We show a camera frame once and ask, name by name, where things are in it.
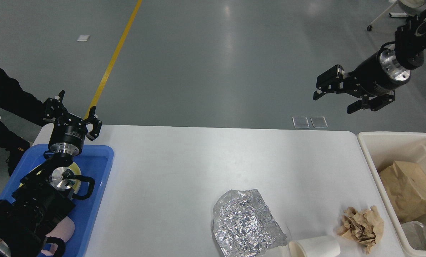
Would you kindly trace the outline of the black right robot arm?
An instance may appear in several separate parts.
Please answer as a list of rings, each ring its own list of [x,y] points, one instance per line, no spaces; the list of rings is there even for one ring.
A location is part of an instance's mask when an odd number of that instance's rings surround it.
[[[348,94],[357,101],[347,113],[369,109],[376,112],[395,100],[395,90],[411,79],[411,72],[424,64],[426,50],[426,9],[395,31],[395,38],[346,72],[334,65],[317,77],[314,100],[326,94]]]

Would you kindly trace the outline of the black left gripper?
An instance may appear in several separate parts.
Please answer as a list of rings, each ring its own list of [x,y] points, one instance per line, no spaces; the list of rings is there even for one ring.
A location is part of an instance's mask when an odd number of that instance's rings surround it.
[[[82,153],[85,137],[94,141],[100,135],[103,122],[95,115],[96,106],[89,109],[86,119],[72,122],[71,113],[63,104],[65,91],[61,90],[54,98],[48,98],[43,106],[45,108],[43,120],[53,123],[48,150],[52,153],[67,153],[78,156]]]

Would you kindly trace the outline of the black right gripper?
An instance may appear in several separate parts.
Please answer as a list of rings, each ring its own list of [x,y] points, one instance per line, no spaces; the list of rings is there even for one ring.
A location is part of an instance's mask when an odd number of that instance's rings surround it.
[[[396,52],[384,48],[352,72],[346,72],[342,65],[337,64],[319,75],[313,100],[330,93],[347,93],[361,97],[347,107],[347,114],[362,109],[376,112],[391,104],[395,100],[395,90],[408,83],[410,78],[411,71],[398,62]]]

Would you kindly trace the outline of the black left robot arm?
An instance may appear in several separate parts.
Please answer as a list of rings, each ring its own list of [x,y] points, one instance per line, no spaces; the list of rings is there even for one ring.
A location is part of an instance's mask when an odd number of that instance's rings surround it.
[[[49,233],[73,210],[73,200],[92,196],[95,180],[75,174],[69,166],[82,153],[85,138],[99,136],[102,122],[95,106],[86,119],[69,113],[62,103],[64,94],[44,102],[44,119],[54,123],[45,162],[20,180],[12,193],[14,202],[0,200],[0,257],[36,257],[46,244],[56,246],[55,257],[63,256],[65,240]]]

